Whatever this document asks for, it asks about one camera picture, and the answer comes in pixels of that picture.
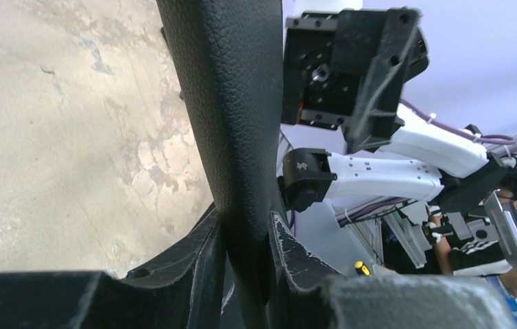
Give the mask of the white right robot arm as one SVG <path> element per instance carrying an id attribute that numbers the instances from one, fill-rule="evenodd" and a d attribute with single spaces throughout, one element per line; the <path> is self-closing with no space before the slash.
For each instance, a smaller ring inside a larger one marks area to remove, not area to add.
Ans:
<path id="1" fill-rule="evenodd" d="M 305 12 L 285 20 L 282 123 L 341 130 L 343 154 L 296 148 L 278 186 L 289 210 L 334 197 L 474 208 L 506 174 L 475 127 L 456 130 L 401 98 L 428 49 L 413 8 Z"/>

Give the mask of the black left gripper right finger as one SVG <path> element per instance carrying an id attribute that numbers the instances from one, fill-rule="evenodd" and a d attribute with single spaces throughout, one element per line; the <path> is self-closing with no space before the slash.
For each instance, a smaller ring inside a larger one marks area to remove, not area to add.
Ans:
<path id="1" fill-rule="evenodd" d="M 271 328 L 517 328 L 506 301 L 476 278 L 344 276 L 269 215 Z"/>

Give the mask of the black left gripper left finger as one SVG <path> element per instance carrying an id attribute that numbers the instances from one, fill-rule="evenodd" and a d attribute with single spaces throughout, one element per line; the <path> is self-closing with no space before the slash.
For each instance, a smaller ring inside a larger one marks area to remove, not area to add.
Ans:
<path id="1" fill-rule="evenodd" d="M 122 279 L 0 273 L 0 328 L 218 328 L 225 257 L 211 206 L 184 238 Z"/>

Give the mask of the black zippered tool case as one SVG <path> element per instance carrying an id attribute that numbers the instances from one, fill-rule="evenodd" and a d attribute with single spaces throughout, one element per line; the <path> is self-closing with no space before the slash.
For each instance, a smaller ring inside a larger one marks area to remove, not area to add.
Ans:
<path id="1" fill-rule="evenodd" d="M 159 1 L 248 328 L 266 328 L 268 219 L 280 201 L 279 1 Z"/>

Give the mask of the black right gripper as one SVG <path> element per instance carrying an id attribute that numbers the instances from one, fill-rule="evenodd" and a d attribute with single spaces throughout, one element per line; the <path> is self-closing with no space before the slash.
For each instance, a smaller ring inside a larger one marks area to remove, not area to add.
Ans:
<path id="1" fill-rule="evenodd" d="M 388 145 L 403 86 L 429 65 L 420 19 L 408 7 L 287 18 L 282 123 L 341 130 L 349 153 Z"/>

